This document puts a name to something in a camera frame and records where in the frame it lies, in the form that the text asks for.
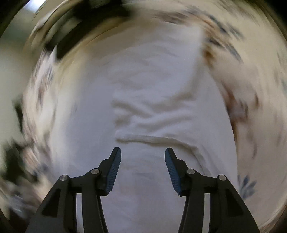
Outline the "white small garment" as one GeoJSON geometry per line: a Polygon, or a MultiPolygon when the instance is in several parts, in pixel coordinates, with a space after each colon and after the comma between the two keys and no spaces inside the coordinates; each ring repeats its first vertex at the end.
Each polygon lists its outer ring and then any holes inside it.
{"type": "Polygon", "coordinates": [[[205,65],[199,26],[124,24],[80,48],[64,70],[50,137],[53,174],[84,175],[119,147],[112,192],[102,199],[109,232],[176,232],[184,198],[164,152],[237,186],[234,135],[205,65]]]}

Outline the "black clothes pile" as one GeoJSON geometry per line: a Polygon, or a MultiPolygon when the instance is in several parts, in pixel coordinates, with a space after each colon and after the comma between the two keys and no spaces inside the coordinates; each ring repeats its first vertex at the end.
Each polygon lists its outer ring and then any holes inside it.
{"type": "Polygon", "coordinates": [[[66,1],[51,13],[38,33],[43,39],[43,49],[56,49],[56,57],[62,59],[99,24],[110,18],[126,19],[131,14],[125,1],[66,1]],[[70,19],[78,23],[64,34],[61,28],[70,19]]]}

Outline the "floral bed blanket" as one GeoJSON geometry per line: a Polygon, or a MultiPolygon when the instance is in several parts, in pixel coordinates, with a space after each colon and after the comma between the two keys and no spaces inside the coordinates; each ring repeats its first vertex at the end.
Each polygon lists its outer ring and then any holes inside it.
{"type": "Polygon", "coordinates": [[[43,49],[38,31],[64,2],[45,1],[37,10],[16,62],[10,58],[15,45],[1,50],[1,68],[8,69],[1,96],[12,94],[8,83],[20,81],[9,117],[1,119],[17,136],[1,146],[1,232],[27,232],[53,185],[68,175],[53,174],[50,148],[64,70],[80,48],[134,22],[203,30],[202,58],[223,98],[236,146],[238,185],[230,182],[259,232],[272,231],[286,209],[286,31],[249,1],[125,1],[131,16],[107,19],[58,59],[56,49],[43,49]]]}

